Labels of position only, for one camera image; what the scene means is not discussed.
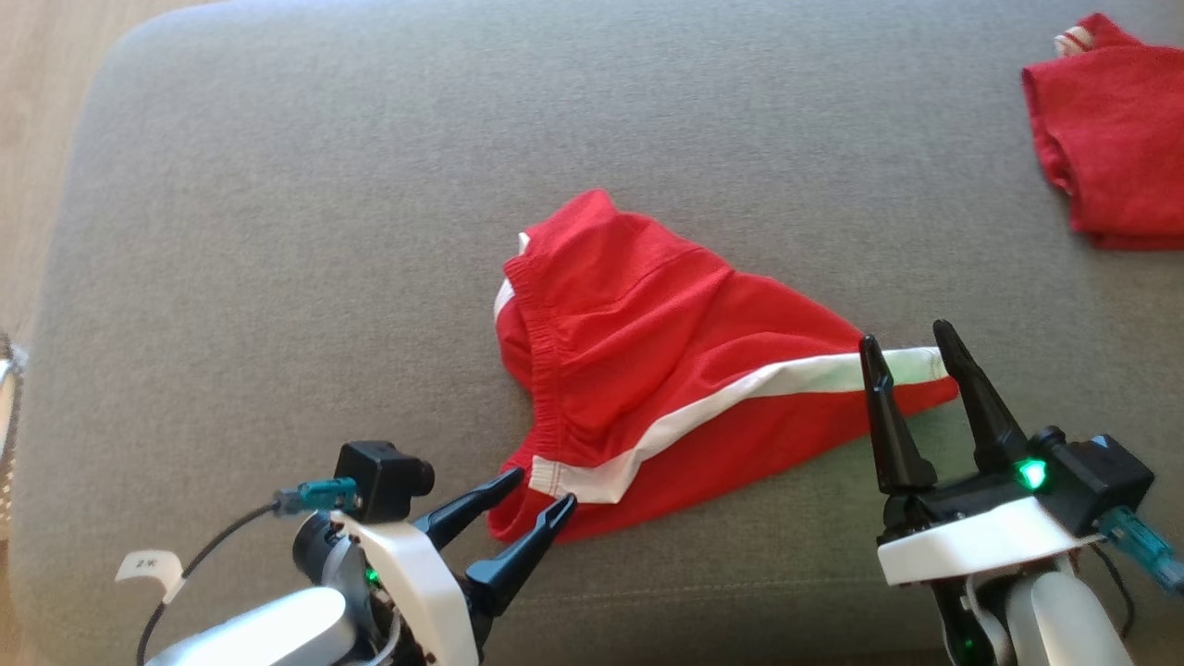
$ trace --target glowing green light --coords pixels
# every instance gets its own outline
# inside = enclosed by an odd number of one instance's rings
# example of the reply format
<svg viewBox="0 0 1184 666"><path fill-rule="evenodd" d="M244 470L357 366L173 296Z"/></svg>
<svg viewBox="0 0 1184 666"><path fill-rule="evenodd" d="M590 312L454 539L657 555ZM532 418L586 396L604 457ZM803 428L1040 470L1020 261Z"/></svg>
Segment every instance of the glowing green light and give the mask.
<svg viewBox="0 0 1184 666"><path fill-rule="evenodd" d="M1019 472L1019 482L1029 491L1040 488L1048 480L1045 467L1048 465L1043 460L1035 459L1016 465L1016 470Z"/></svg>

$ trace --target folded red garment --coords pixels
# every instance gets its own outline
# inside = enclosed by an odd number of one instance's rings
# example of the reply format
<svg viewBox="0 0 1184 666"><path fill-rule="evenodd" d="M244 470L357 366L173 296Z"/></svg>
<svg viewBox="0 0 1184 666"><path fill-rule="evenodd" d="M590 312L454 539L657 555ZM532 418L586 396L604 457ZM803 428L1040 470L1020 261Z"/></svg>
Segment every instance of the folded red garment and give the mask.
<svg viewBox="0 0 1184 666"><path fill-rule="evenodd" d="M1103 14L1023 71L1036 154L1095 246L1184 249L1184 50L1147 46Z"/></svg>
<svg viewBox="0 0 1184 666"><path fill-rule="evenodd" d="M587 192L520 236L495 313L534 425L495 537L580 500L561 538L628 527L868 433L858 342L835 313ZM884 353L902 411L952 399L935 347Z"/></svg>

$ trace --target folded red cloth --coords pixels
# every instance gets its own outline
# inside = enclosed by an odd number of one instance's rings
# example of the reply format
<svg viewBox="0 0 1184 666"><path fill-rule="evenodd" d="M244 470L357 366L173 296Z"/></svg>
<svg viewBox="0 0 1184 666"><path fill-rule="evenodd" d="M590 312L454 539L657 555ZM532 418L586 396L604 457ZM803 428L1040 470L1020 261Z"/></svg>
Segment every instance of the folded red cloth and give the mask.
<svg viewBox="0 0 1184 666"><path fill-rule="evenodd" d="M565 540L635 525L868 433L858 329L768 277L587 192L520 236L495 302L534 425L495 537L580 500ZM902 411L952 399L935 347L884 353Z"/></svg>
<svg viewBox="0 0 1184 666"><path fill-rule="evenodd" d="M1095 246L1184 249L1184 50L1147 46L1103 14L1023 71L1036 154Z"/></svg>

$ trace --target gray ottoman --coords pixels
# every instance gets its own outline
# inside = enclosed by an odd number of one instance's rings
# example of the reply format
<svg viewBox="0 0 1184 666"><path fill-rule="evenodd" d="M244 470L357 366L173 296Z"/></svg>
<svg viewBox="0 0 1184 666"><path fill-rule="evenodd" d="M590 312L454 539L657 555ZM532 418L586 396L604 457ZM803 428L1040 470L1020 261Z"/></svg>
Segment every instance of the gray ottoman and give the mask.
<svg viewBox="0 0 1184 666"><path fill-rule="evenodd" d="M1175 0L1107 7L1184 44ZM1184 258L1069 235L1019 89L1096 8L285 0L135 31L78 130L31 352L11 552L26 629L63 664L127 662L160 593L112 583L123 556L191 557L274 488L330 474L346 440L432 461L422 508L490 476L530 415L494 337L501 264L591 187L888 346L952 320L1025 427L1143 456L1160 475L1146 515L1184 544ZM957 404L914 428L942 474L971 469ZM852 442L556 547L488 662L933 648L926 593L882 582L881 506ZM153 649L301 585L295 529L231 539ZM497 547L475 529L448 556ZM1176 662L1184 604L1126 572L1137 658Z"/></svg>

